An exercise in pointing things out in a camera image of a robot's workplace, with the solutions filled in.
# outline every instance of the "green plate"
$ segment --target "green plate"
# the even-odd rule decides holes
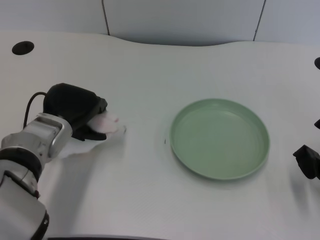
[[[190,170],[232,180],[259,169],[269,152],[268,131],[251,110],[224,99],[194,102],[175,117],[171,147]]]

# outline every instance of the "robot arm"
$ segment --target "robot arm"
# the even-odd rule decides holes
[[[86,125],[106,107],[107,102],[93,92],[58,84],[48,91],[44,99],[45,113],[39,113],[22,131],[2,140],[1,240],[43,238],[49,225],[49,215],[46,207],[38,201],[37,185],[45,164],[58,156],[71,137],[81,141],[106,139],[105,134],[94,132]]]
[[[39,113],[21,132],[6,136],[0,149],[1,239],[42,239],[49,224],[38,201],[38,180],[72,136],[64,119]]]

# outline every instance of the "white tabletop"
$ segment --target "white tabletop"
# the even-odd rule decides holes
[[[124,137],[47,164],[40,200],[48,235],[119,235],[168,240],[301,240],[320,235],[320,180],[293,153],[320,152],[320,46],[235,42],[162,46],[97,34],[0,32],[0,137],[22,128],[27,101],[69,83],[108,102]],[[32,41],[34,50],[13,55]],[[253,110],[270,135],[266,165],[243,180],[188,172],[170,150],[169,127],[206,98]],[[34,101],[30,117],[42,110]]]

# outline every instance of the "gray wall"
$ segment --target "gray wall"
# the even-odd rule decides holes
[[[264,0],[104,0],[110,35],[139,43],[252,41]]]
[[[252,41],[264,0],[103,0],[110,35],[149,44]],[[320,0],[266,0],[256,41],[320,44]],[[107,34],[102,0],[0,0],[0,30]]]
[[[101,0],[0,0],[0,30],[107,33]]]
[[[320,0],[267,0],[256,41],[320,44]]]

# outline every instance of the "plate rim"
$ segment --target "plate rim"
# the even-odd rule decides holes
[[[265,156],[263,157],[261,163],[255,167],[253,170],[251,170],[250,172],[247,172],[245,174],[242,174],[242,175],[239,175],[239,176],[234,176],[234,177],[211,177],[211,176],[207,176],[205,174],[202,174],[196,170],[193,170],[191,167],[189,167],[185,162],[183,162],[181,160],[181,157],[179,157],[179,155],[177,154],[177,151],[174,147],[174,144],[173,144],[173,127],[174,127],[174,123],[175,121],[177,120],[177,118],[179,117],[179,115],[185,110],[187,109],[188,107],[190,107],[191,105],[193,104],[196,104],[196,103],[199,103],[199,102],[204,102],[204,101],[208,101],[208,100],[213,100],[213,101],[216,101],[216,100],[219,100],[219,101],[226,101],[226,102],[230,102],[230,103],[233,103],[233,104],[236,104],[236,105],[240,105],[241,107],[249,110],[254,116],[256,116],[259,121],[262,123],[263,125],[263,128],[266,132],[266,136],[267,136],[267,151],[265,153]],[[190,104],[188,104],[187,106],[185,106],[184,108],[182,108],[174,117],[172,123],[171,123],[171,126],[170,126],[170,132],[169,132],[169,139],[170,139],[170,146],[171,146],[171,149],[173,150],[173,153],[175,154],[176,158],[179,160],[180,163],[182,163],[186,168],[188,168],[188,170],[202,176],[202,177],[205,177],[207,179],[211,179],[211,180],[222,180],[222,181],[228,181],[228,180],[237,180],[237,179],[241,179],[241,178],[244,178],[244,177],[247,177],[251,174],[253,174],[254,172],[256,172],[257,170],[259,170],[268,160],[268,157],[269,157],[269,151],[270,151],[270,135],[269,135],[269,132],[268,132],[268,129],[265,125],[265,123],[262,121],[262,119],[254,112],[252,111],[250,108],[238,103],[238,102],[235,102],[235,101],[232,101],[232,100],[229,100],[229,99],[225,99],[225,98],[205,98],[205,99],[201,99],[201,100],[197,100],[197,101],[194,101]]]

